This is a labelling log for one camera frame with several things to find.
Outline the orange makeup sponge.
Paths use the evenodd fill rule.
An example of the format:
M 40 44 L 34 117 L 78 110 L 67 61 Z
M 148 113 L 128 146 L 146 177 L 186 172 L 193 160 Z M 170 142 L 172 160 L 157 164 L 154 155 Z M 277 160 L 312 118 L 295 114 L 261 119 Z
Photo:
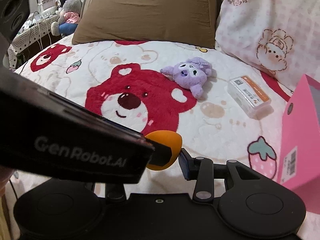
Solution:
M 153 171 L 170 167 L 178 158 L 182 148 L 182 137 L 173 131 L 159 130 L 147 134 L 146 139 L 152 142 L 155 153 L 146 166 Z

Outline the purple plush toy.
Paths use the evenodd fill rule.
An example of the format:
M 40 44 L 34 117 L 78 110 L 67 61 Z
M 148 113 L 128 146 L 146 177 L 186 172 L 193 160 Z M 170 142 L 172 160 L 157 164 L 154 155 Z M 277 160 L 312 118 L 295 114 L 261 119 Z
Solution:
M 207 79 L 216 77 L 216 70 L 213 69 L 212 64 L 201 57 L 194 57 L 174 66 L 164 67 L 160 73 L 170 77 L 180 87 L 190 90 L 197 100 L 203 94 L 202 87 Z

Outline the clear box orange label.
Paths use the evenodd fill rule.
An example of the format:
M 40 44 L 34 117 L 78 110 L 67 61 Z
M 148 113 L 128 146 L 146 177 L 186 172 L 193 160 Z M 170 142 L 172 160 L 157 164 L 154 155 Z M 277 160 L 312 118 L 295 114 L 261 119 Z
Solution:
M 260 120 L 273 112 L 271 98 L 248 75 L 230 79 L 227 92 L 252 119 Z

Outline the pink cardboard storage box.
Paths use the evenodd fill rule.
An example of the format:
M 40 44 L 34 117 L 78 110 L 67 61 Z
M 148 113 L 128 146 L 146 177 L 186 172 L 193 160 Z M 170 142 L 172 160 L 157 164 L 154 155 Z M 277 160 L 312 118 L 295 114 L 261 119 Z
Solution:
M 288 101 L 281 132 L 277 182 L 319 214 L 319 82 L 303 75 Z

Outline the patterned cloth side table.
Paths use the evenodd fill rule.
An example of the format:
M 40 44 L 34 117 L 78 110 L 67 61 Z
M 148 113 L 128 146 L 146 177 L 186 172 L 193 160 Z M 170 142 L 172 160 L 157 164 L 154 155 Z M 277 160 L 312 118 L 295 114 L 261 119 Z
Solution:
M 51 33 L 51 24 L 57 22 L 58 18 L 57 14 L 39 14 L 38 11 L 30 15 L 29 20 L 25 22 L 9 46 L 9 68 L 17 69 L 61 38 Z

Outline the grey stuffed animal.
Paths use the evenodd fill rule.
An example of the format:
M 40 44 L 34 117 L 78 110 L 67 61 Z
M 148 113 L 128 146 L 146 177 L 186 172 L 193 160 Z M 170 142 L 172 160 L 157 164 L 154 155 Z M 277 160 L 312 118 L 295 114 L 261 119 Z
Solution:
M 51 24 L 52 35 L 65 37 L 73 34 L 80 22 L 80 12 L 80 0 L 65 1 L 58 21 Z

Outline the brown pillow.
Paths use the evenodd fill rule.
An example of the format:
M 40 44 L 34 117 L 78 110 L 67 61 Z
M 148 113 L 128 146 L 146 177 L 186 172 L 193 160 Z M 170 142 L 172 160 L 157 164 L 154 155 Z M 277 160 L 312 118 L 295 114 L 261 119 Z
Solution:
M 73 44 L 169 41 L 213 48 L 216 0 L 91 0 Z

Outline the pink checkered cartoon pillow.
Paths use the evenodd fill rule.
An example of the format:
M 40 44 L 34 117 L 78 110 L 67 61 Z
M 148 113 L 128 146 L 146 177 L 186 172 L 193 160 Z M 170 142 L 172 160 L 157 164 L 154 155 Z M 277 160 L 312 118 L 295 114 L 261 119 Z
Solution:
M 222 0 L 215 48 L 288 89 L 319 79 L 319 0 Z

